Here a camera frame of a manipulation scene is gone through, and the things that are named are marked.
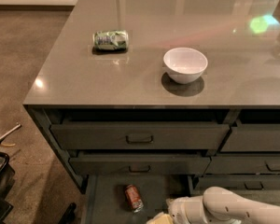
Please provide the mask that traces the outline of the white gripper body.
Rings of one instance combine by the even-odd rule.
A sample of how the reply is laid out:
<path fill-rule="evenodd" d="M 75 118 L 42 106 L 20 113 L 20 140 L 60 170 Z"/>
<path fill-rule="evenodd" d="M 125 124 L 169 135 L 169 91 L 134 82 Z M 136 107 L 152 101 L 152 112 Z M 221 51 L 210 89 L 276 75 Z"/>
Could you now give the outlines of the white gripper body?
<path fill-rule="evenodd" d="M 205 224 L 202 196 L 170 199 L 168 212 L 174 224 Z"/>

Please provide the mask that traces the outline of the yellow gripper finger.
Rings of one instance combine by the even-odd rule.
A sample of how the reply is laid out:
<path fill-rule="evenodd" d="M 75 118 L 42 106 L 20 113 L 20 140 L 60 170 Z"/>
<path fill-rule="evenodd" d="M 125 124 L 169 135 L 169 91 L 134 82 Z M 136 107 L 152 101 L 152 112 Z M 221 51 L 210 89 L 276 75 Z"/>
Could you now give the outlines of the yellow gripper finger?
<path fill-rule="evenodd" d="M 165 213 L 159 213 L 150 219 L 146 224 L 174 224 L 172 218 Z"/>

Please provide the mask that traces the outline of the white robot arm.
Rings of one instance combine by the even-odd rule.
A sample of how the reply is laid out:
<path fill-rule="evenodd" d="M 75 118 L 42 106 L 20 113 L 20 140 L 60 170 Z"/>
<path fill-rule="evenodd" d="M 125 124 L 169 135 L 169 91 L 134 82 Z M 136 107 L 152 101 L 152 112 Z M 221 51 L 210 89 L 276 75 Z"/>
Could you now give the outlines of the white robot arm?
<path fill-rule="evenodd" d="M 171 200 L 168 214 L 161 212 L 146 224 L 280 224 L 280 206 L 211 187 L 201 196 Z"/>

